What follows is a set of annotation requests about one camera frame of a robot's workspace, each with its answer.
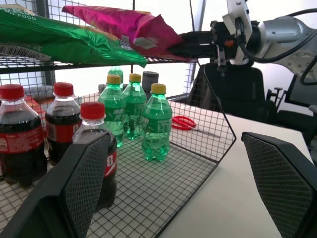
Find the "green snack bag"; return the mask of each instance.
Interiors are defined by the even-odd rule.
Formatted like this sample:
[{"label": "green snack bag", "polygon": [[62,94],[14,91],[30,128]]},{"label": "green snack bag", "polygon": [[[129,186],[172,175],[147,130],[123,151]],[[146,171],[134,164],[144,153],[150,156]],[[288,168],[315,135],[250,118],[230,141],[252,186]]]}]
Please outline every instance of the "green snack bag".
[{"label": "green snack bag", "polygon": [[86,64],[147,64],[114,35],[34,15],[18,4],[0,5],[0,55]]}]

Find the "bottle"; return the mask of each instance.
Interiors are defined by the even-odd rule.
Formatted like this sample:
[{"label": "bottle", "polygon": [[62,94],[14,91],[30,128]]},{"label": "bottle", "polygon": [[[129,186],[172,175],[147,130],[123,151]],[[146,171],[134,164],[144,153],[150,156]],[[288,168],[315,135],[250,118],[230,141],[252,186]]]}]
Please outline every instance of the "bottle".
[{"label": "bottle", "polygon": [[105,122],[117,140],[120,147],[123,141],[124,110],[126,102],[120,89],[120,77],[118,75],[107,76],[107,86],[101,93],[98,102],[106,108]]},{"label": "bottle", "polygon": [[142,88],[145,93],[150,93],[151,85],[159,82],[159,74],[151,71],[143,71]]},{"label": "bottle", "polygon": [[118,75],[120,77],[120,89],[123,89],[123,71],[120,66],[112,66],[108,72],[108,75]]},{"label": "bottle", "polygon": [[141,76],[139,74],[130,74],[129,82],[129,85],[123,91],[127,103],[123,129],[126,137],[133,140],[143,134],[141,119],[147,96],[141,87]]},{"label": "bottle", "polygon": [[0,86],[0,166],[4,180],[28,187],[47,172],[41,119],[21,85]]},{"label": "bottle", "polygon": [[49,159],[56,165],[72,143],[81,119],[80,107],[74,100],[74,88],[70,83],[54,84],[55,100],[45,114]]},{"label": "bottle", "polygon": [[172,126],[172,108],[166,97],[166,86],[151,85],[151,97],[143,110],[144,137],[142,149],[146,160],[163,161],[170,149],[169,134]]},{"label": "bottle", "polygon": [[110,129],[105,124],[105,107],[102,103],[87,102],[81,105],[82,124],[73,136],[73,142],[77,142],[80,137],[89,133],[99,134],[109,132],[111,141],[108,147],[108,157],[106,160],[106,170],[97,202],[97,210],[102,207],[110,207],[114,203],[116,193],[115,172],[117,169],[117,142]]}]

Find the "green soda bottle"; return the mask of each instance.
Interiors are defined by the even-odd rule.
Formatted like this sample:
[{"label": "green soda bottle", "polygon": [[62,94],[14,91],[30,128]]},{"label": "green soda bottle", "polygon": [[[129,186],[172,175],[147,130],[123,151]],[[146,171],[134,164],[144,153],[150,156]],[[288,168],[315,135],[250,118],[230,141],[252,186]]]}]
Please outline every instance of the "green soda bottle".
[{"label": "green soda bottle", "polygon": [[133,140],[143,134],[141,119],[147,96],[141,87],[141,76],[139,74],[130,74],[129,82],[129,85],[123,91],[127,102],[123,129],[126,137]]},{"label": "green soda bottle", "polygon": [[120,66],[112,66],[108,72],[108,75],[119,75],[120,76],[120,89],[123,89],[123,71]]},{"label": "green soda bottle", "polygon": [[172,127],[172,108],[166,97],[166,86],[151,85],[151,98],[143,110],[144,137],[142,149],[146,160],[163,161],[170,149],[169,134]]},{"label": "green soda bottle", "polygon": [[100,94],[98,102],[106,108],[106,125],[110,128],[117,140],[117,147],[122,145],[123,123],[126,102],[120,89],[120,77],[118,75],[107,76],[107,86]]}]

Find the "chip bag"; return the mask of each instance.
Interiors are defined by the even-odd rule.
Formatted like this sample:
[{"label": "chip bag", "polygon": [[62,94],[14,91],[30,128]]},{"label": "chip bag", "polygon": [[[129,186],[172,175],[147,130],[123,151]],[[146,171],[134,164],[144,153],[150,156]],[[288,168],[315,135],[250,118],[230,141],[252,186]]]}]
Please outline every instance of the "chip bag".
[{"label": "chip bag", "polygon": [[144,56],[189,60],[172,55],[168,47],[182,38],[168,26],[161,15],[101,6],[64,6],[64,12],[79,17],[98,29],[111,33]]},{"label": "chip bag", "polygon": [[0,55],[68,63],[147,64],[114,35],[36,16],[17,4],[0,5]]}]

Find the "red label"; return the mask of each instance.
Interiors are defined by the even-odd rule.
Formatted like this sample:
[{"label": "red label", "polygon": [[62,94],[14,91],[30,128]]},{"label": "red label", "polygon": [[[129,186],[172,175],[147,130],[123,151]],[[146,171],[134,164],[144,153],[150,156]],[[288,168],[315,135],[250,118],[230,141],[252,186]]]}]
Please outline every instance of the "red label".
[{"label": "red label", "polygon": [[18,133],[0,133],[0,152],[26,152],[39,147],[43,142],[42,126]]},{"label": "red label", "polygon": [[109,154],[107,157],[107,167],[105,177],[112,175],[117,169],[117,151]]},{"label": "red label", "polygon": [[81,121],[72,125],[54,125],[46,121],[46,136],[57,142],[71,142],[80,125]]}]

